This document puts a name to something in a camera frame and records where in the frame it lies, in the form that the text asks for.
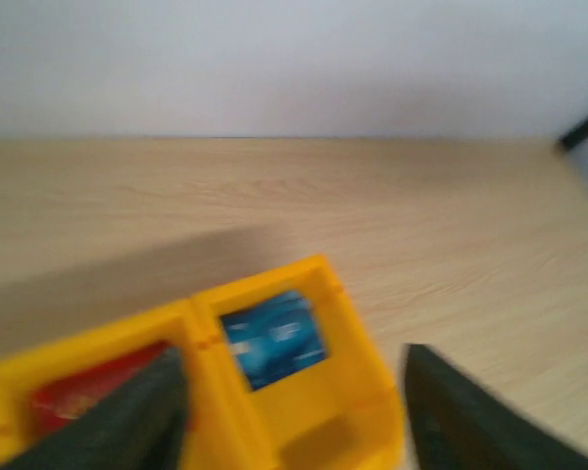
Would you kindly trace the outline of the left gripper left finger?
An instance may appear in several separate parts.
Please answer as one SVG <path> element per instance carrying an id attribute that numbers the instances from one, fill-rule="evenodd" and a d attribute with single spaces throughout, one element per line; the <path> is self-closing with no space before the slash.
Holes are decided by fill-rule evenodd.
<path id="1" fill-rule="evenodd" d="M 74 422 L 1 469 L 177 469 L 189 418 L 181 351 L 169 347 Z"/>

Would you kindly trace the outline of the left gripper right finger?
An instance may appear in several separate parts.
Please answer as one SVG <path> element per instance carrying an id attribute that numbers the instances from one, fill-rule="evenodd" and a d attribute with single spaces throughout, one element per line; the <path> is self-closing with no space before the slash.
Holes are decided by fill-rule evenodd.
<path id="1" fill-rule="evenodd" d="M 428 345 L 407 345 L 403 385 L 421 469 L 588 469 L 587 455 L 524 419 Z"/>

